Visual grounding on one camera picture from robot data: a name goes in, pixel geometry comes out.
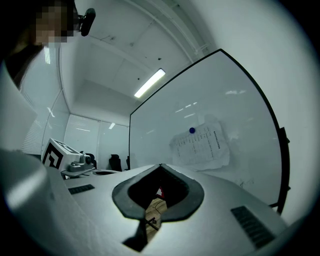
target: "black rubber pad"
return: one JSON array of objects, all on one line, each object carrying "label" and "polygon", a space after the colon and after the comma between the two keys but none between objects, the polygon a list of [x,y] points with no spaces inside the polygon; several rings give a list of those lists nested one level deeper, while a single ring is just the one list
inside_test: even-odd
[{"label": "black rubber pad", "polygon": [[88,184],[88,185],[84,185],[84,186],[77,186],[77,187],[69,188],[69,192],[71,195],[73,195],[73,194],[85,192],[88,190],[93,190],[94,188],[95,188],[94,186],[92,186],[91,184]]},{"label": "black rubber pad", "polygon": [[231,212],[255,247],[261,248],[275,238],[245,206],[231,209]]}]

